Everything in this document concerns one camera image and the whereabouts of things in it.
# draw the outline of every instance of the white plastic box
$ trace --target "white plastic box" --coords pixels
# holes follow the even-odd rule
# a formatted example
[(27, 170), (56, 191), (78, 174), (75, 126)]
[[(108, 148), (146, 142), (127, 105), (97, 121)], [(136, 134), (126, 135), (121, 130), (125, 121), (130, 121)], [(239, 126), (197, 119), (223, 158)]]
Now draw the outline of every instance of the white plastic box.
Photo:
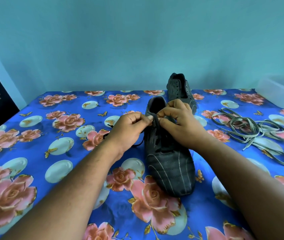
[(262, 78), (255, 91), (271, 103), (284, 109), (284, 76), (275, 75)]

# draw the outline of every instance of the shoe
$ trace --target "shoe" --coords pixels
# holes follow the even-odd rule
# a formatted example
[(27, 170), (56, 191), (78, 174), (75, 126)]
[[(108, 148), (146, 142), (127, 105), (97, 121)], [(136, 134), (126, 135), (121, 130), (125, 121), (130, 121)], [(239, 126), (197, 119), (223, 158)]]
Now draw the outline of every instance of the shoe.
[(197, 105), (193, 98), (189, 83), (182, 73), (172, 73), (166, 85), (168, 90), (168, 100), (180, 99), (183, 103), (190, 105), (192, 114), (196, 113)]
[[(145, 116), (152, 115), (152, 126), (144, 129), (146, 165), (158, 186), (169, 196), (181, 197), (191, 194), (195, 185), (195, 167), (190, 151), (176, 142), (159, 125), (156, 114), (165, 108), (163, 97), (149, 100)], [(175, 123), (170, 116), (165, 116)]]

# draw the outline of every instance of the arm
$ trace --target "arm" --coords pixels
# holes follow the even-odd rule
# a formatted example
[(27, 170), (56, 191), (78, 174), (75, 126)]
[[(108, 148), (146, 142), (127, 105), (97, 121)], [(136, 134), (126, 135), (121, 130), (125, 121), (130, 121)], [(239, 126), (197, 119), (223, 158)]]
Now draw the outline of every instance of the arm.
[(179, 99), (169, 102), (158, 117), (176, 141), (208, 162), (258, 239), (284, 238), (284, 185), (207, 133)]
[(83, 239), (110, 167), (137, 141), (152, 120), (141, 113), (121, 116), (106, 139), (1, 239)]

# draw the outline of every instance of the forearm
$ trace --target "forearm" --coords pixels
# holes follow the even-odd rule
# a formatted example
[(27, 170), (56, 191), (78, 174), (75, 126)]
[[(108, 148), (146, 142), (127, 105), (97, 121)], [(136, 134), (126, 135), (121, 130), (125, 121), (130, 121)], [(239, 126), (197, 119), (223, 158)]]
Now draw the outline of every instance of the forearm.
[(208, 137), (195, 150), (208, 162), (258, 239), (284, 238), (284, 185)]
[(2, 240), (82, 239), (104, 180), (118, 157), (115, 147), (102, 142)]

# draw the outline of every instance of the floral tablecloth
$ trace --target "floral tablecloth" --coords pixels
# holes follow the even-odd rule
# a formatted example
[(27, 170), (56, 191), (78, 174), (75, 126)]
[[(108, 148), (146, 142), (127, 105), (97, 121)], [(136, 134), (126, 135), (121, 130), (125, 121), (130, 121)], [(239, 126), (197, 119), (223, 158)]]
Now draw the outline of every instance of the floral tablecloth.
[[(242, 151), (244, 144), (211, 121), (224, 107), (284, 126), (284, 109), (253, 89), (192, 93), (198, 103), (195, 118), (208, 133), (284, 184), (283, 165), (254, 146)], [(163, 90), (46, 92), (0, 126), (0, 236), (102, 141), (111, 130), (109, 125), (122, 114), (144, 113), (152, 96), (167, 100)], [(227, 125), (227, 118), (219, 119)], [(279, 140), (261, 137), (259, 143), (284, 151), (284, 142)], [(165, 195), (148, 175), (143, 144), (129, 149), (109, 171), (84, 239), (253, 239), (210, 166), (191, 153), (197, 171), (195, 190), (179, 199)]]

